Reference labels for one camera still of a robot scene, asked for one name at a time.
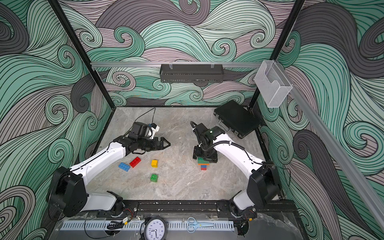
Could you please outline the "green long lego brick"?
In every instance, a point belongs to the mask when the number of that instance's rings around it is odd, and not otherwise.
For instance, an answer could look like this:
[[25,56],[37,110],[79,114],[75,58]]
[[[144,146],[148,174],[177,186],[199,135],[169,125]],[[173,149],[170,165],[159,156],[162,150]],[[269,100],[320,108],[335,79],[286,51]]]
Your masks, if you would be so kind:
[[198,158],[198,164],[210,164],[210,162],[204,160],[203,158]]

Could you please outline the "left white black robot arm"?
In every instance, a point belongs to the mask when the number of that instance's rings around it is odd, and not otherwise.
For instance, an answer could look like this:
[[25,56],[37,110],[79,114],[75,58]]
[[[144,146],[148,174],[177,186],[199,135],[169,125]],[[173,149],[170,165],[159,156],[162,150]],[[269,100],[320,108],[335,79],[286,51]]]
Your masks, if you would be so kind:
[[113,217],[122,215],[125,205],[123,198],[114,192],[106,194],[87,191],[88,183],[116,161],[129,154],[141,155],[151,151],[161,151],[171,146],[164,137],[153,139],[131,139],[120,136],[108,147],[82,163],[70,168],[60,167],[53,172],[46,201],[65,217],[73,217],[80,212],[106,211]]

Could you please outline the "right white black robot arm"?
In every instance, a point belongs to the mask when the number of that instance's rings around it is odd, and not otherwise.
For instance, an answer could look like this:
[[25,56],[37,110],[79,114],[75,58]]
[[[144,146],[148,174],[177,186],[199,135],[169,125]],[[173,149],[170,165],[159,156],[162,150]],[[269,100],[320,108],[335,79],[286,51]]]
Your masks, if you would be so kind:
[[281,195],[281,180],[278,168],[271,161],[261,160],[245,147],[235,143],[220,127],[208,129],[204,124],[190,122],[198,144],[194,147],[193,158],[199,165],[218,161],[218,154],[224,155],[248,178],[247,188],[230,200],[234,214],[255,207],[263,209]]

